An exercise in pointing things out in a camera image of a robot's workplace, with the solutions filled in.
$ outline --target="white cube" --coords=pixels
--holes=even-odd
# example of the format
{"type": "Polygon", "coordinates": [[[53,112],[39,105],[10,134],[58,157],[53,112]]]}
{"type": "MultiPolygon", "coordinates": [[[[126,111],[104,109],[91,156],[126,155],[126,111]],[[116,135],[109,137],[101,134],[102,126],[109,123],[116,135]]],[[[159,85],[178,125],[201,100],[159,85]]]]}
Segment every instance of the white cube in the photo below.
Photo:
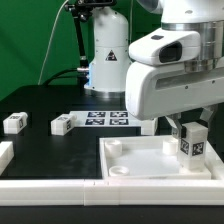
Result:
{"type": "Polygon", "coordinates": [[[13,113],[3,121],[5,134],[18,134],[27,125],[27,113],[13,113]]]}
{"type": "Polygon", "coordinates": [[[51,122],[52,135],[65,135],[75,127],[76,116],[73,114],[62,114],[51,122]]]}
{"type": "Polygon", "coordinates": [[[155,135],[158,128],[158,118],[140,121],[141,135],[155,135]]]}
{"type": "Polygon", "coordinates": [[[186,169],[203,170],[208,129],[196,122],[183,126],[187,128],[187,135],[180,140],[178,161],[186,169]]]}

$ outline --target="small white cube with marker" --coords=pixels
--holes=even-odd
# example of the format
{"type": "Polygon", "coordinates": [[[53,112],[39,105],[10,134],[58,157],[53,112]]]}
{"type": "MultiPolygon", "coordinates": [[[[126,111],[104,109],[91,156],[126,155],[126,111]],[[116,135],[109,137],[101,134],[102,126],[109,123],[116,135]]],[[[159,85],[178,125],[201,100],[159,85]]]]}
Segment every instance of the small white cube with marker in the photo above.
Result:
{"type": "Polygon", "coordinates": [[[28,115],[25,112],[13,113],[3,121],[5,134],[18,134],[27,125],[28,115]]]}
{"type": "Polygon", "coordinates": [[[75,127],[77,117],[74,114],[62,114],[51,122],[52,135],[65,135],[75,127]]]}

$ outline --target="green background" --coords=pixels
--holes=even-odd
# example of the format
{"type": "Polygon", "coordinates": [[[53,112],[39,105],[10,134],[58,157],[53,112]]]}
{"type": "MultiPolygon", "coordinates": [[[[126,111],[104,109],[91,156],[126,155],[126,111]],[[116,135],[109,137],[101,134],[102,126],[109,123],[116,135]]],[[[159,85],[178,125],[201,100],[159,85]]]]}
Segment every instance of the green background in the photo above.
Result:
{"type": "MultiPolygon", "coordinates": [[[[17,88],[38,84],[55,17],[64,0],[1,1],[0,7],[0,100],[17,88]]],[[[131,0],[118,0],[113,7],[130,21],[131,0]]],[[[160,16],[145,11],[134,0],[133,38],[136,40],[160,26],[160,16]]],[[[92,21],[82,24],[86,53],[93,58],[92,21]]],[[[62,11],[43,80],[63,69],[77,67],[79,53],[73,19],[62,11]]],[[[60,80],[54,84],[75,84],[60,80]]]]}

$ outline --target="table surface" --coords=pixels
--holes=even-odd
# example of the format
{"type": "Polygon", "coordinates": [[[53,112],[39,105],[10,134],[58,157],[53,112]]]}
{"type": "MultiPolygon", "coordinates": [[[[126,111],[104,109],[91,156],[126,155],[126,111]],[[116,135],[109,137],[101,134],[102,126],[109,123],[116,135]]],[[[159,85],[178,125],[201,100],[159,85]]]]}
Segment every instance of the table surface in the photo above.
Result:
{"type": "Polygon", "coordinates": [[[0,179],[101,179],[100,137],[136,136],[139,127],[75,127],[65,136],[51,135],[50,122],[70,111],[125,110],[121,99],[81,95],[74,86],[22,87],[0,102],[0,141],[13,141],[15,157],[0,179]],[[5,135],[2,121],[28,113],[18,135],[5,135]]]}
{"type": "MultiPolygon", "coordinates": [[[[70,111],[125,110],[123,100],[83,96],[74,86],[25,86],[0,102],[0,142],[11,140],[15,158],[1,179],[101,179],[100,137],[136,136],[139,128],[75,128],[52,136],[50,121],[70,111]],[[27,112],[27,127],[5,135],[2,121],[27,112]]],[[[0,207],[4,223],[223,223],[223,206],[0,207]]]]}

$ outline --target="black and white pattern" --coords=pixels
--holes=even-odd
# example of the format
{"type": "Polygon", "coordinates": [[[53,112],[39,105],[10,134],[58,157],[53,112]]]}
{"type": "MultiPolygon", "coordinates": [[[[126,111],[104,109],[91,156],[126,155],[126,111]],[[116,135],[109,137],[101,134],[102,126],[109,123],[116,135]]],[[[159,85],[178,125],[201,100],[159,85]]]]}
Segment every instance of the black and white pattern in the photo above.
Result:
{"type": "Polygon", "coordinates": [[[193,145],[192,156],[202,155],[204,152],[204,142],[200,142],[193,145]]]}
{"type": "Polygon", "coordinates": [[[101,125],[104,125],[104,123],[105,123],[104,119],[87,119],[85,125],[101,126],[101,125]]]}
{"type": "Polygon", "coordinates": [[[23,127],[23,119],[20,119],[19,120],[19,128],[22,128],[23,127]]]}
{"type": "Polygon", "coordinates": [[[181,147],[180,150],[188,155],[189,153],[189,143],[181,139],[181,147]]]}
{"type": "Polygon", "coordinates": [[[67,120],[68,120],[67,117],[59,117],[59,118],[58,118],[58,121],[67,121],[67,120]]]}
{"type": "Polygon", "coordinates": [[[110,112],[110,117],[128,117],[128,112],[110,112]]]}
{"type": "Polygon", "coordinates": [[[110,125],[129,125],[128,119],[110,119],[110,125]]]}
{"type": "Polygon", "coordinates": [[[11,116],[9,119],[13,119],[13,120],[15,119],[16,120],[16,119],[19,119],[19,118],[20,118],[20,116],[11,116]]]}
{"type": "Polygon", "coordinates": [[[106,112],[89,112],[88,117],[106,117],[106,112]]]}
{"type": "Polygon", "coordinates": [[[71,129],[72,128],[72,123],[71,123],[71,120],[68,120],[67,121],[67,130],[71,129]]]}

